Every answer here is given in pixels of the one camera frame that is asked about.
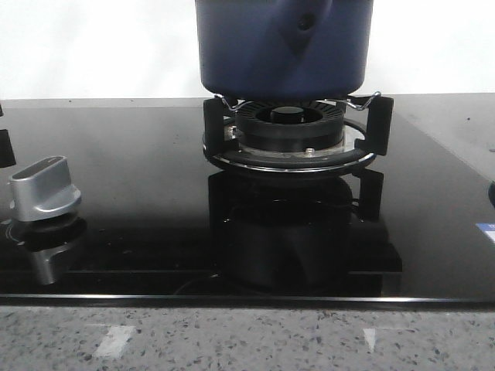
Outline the blue cooking pot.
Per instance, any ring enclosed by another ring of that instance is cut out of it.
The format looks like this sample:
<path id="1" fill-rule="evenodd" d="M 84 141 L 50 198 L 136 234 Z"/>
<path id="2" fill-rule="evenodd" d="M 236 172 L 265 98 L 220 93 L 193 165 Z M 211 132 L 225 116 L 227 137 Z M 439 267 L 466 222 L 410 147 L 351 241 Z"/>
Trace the blue cooking pot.
<path id="1" fill-rule="evenodd" d="M 200 80 L 242 100 L 320 100 L 358 90 L 367 64 L 374 3 L 195 3 Z"/>

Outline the right black pot support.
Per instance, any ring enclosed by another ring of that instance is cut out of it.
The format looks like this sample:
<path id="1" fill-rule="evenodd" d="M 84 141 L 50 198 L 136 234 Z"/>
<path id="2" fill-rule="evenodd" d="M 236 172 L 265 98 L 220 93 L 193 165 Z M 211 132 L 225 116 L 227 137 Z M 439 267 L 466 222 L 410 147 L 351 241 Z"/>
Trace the right black pot support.
<path id="1" fill-rule="evenodd" d="M 203 153 L 213 165 L 239 172 L 305 174 L 318 172 L 348 172 L 369 165 L 378 155 L 387 154 L 394 101 L 378 97 L 363 111 L 333 102 L 344 113 L 345 142 L 343 147 L 311 156 L 307 150 L 303 158 L 268 159 L 238 155 L 238 142 L 225 135 L 224 118 L 232 118 L 220 99 L 203 102 Z"/>

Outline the black pot support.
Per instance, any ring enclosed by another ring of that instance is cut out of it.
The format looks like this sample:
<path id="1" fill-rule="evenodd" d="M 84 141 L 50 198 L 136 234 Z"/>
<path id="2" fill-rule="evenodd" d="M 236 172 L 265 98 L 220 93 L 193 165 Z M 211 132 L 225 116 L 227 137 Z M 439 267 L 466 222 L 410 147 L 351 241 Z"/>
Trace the black pot support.
<path id="1" fill-rule="evenodd" d="M 12 149 L 9 131 L 2 128 L 0 130 L 0 166 L 1 168 L 8 168 L 15 164 L 15 154 Z"/>
<path id="2" fill-rule="evenodd" d="M 239 172 L 305 174 L 318 172 L 348 172 L 369 165 L 378 155 L 387 154 L 394 101 L 378 97 L 363 111 L 333 102 L 344 113 L 345 142 L 343 147 L 311 156 L 307 150 L 303 158 L 268 159 L 238 155 L 238 142 L 225 135 L 224 118 L 232 118 L 220 99 L 203 102 L 203 153 L 213 165 Z"/>

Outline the left black pot support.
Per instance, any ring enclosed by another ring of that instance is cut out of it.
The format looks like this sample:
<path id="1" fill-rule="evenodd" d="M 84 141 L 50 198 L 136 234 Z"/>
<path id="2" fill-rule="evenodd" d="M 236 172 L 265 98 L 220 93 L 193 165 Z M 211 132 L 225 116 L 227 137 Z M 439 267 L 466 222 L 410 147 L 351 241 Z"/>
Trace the left black pot support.
<path id="1" fill-rule="evenodd" d="M 0 166 L 1 168 L 8 168 L 15 164 L 15 154 L 12 149 L 9 131 L 2 128 L 0 130 Z"/>

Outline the right black gas burner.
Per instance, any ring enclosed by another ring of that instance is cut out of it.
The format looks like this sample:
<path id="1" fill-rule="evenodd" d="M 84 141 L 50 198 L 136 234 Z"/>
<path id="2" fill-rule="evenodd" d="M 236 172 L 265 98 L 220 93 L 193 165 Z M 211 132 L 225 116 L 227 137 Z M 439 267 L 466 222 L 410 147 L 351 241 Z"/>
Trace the right black gas burner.
<path id="1" fill-rule="evenodd" d="M 251 102 L 224 118 L 225 135 L 238 142 L 238 155 L 272 159 L 303 158 L 343 147 L 344 113 L 318 101 Z"/>

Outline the black glass gas cooktop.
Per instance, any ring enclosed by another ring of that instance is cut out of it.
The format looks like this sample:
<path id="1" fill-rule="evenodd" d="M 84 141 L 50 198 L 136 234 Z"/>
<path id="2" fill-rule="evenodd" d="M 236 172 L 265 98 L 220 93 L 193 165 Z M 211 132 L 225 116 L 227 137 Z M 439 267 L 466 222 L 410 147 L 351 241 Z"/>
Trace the black glass gas cooktop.
<path id="1" fill-rule="evenodd" d="M 201 100 L 4 103 L 1 303 L 493 308 L 494 183 L 419 128 L 489 100 L 397 97 L 388 154 L 339 177 L 265 179 L 203 156 Z M 67 157 L 81 203 L 15 220 L 9 177 Z"/>

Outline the silver stove control knob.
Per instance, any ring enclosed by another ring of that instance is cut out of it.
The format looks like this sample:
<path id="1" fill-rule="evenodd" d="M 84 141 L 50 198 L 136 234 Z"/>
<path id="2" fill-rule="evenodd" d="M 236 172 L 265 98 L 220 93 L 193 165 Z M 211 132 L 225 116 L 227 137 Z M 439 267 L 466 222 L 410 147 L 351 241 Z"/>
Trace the silver stove control knob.
<path id="1" fill-rule="evenodd" d="M 81 191 L 73 184 L 67 157 L 43 158 L 9 177 L 15 220 L 35 222 L 74 212 Z"/>

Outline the blue white sticker label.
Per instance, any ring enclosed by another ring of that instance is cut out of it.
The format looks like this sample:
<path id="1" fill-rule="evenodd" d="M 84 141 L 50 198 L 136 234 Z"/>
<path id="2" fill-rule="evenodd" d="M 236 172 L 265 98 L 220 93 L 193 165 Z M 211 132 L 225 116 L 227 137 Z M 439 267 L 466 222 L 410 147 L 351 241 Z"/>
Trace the blue white sticker label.
<path id="1" fill-rule="evenodd" d="M 476 226 L 490 240 L 491 243 L 495 243 L 494 223 L 477 223 Z"/>

